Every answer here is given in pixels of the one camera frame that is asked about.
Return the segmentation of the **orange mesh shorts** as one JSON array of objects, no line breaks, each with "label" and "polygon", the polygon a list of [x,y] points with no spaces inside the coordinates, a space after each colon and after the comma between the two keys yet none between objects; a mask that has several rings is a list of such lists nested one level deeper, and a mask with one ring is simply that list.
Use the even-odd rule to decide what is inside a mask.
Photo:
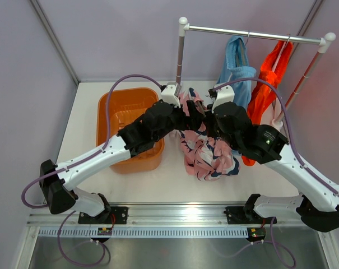
[{"label": "orange mesh shorts", "polygon": [[[277,88],[281,83],[282,78],[287,69],[291,52],[293,50],[293,43],[290,43],[285,50],[285,57],[282,58],[280,64],[280,74],[277,75],[271,71],[272,64],[275,60],[276,53],[278,51],[278,43],[274,47],[273,51],[267,55],[261,68],[259,79],[264,80],[271,84],[274,88]],[[276,99],[276,94],[267,85],[257,82],[256,87],[252,91],[252,97],[247,107],[247,115],[251,119],[253,124],[261,124],[261,119],[264,112]]]}]

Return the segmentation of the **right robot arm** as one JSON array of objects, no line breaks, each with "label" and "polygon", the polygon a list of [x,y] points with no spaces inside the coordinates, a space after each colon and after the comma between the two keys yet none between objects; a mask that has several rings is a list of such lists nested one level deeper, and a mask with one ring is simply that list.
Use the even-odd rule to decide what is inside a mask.
[{"label": "right robot arm", "polygon": [[205,125],[209,135],[272,169],[299,192],[293,197],[252,194],[243,208],[246,220],[257,222],[270,217],[301,220],[324,233],[339,228],[339,185],[305,163],[280,131],[267,124],[252,123],[245,109],[231,101],[211,104]]}]

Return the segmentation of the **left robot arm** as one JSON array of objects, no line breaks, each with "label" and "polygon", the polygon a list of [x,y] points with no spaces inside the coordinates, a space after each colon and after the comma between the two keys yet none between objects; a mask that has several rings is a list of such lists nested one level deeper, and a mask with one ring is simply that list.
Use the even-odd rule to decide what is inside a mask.
[{"label": "left robot arm", "polygon": [[41,164],[40,188],[53,215],[67,210],[79,211],[102,224],[109,220],[111,208],[100,193],[89,193],[78,185],[97,172],[129,160],[153,148],[154,144],[173,130],[195,131],[204,119],[193,101],[176,107],[160,100],[133,123],[120,129],[100,146],[60,164],[51,160]]}]

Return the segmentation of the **grey hanger of pink shorts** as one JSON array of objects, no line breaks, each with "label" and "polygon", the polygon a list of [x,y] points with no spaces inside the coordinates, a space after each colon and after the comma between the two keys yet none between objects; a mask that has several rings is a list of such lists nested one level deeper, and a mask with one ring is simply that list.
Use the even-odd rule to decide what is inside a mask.
[{"label": "grey hanger of pink shorts", "polygon": [[209,95],[205,95],[203,97],[200,94],[197,94],[197,97],[195,97],[194,99],[195,106],[200,113],[202,113],[206,117],[213,116],[213,98],[211,98]]}]

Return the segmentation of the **pink navy patterned shorts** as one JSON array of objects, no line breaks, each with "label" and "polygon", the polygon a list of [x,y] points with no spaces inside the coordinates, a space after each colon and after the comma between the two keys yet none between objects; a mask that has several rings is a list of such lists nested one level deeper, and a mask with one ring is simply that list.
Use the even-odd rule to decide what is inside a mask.
[{"label": "pink navy patterned shorts", "polygon": [[189,175],[198,180],[216,181],[239,174],[240,163],[230,146],[220,138],[208,137],[204,124],[196,131],[177,131],[177,137]]}]

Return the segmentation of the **light blue mesh shorts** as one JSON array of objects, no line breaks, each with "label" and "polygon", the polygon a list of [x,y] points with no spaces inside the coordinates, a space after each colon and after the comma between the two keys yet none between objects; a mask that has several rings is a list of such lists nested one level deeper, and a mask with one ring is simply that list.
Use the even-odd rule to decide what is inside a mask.
[{"label": "light blue mesh shorts", "polygon": [[[224,62],[221,68],[217,84],[236,81],[242,78],[254,78],[256,76],[256,69],[254,67],[244,66],[236,67],[235,65],[235,36],[232,36],[226,45]],[[248,104],[252,97],[252,81],[238,81],[230,85],[234,92],[234,103],[242,106],[247,110]]]}]

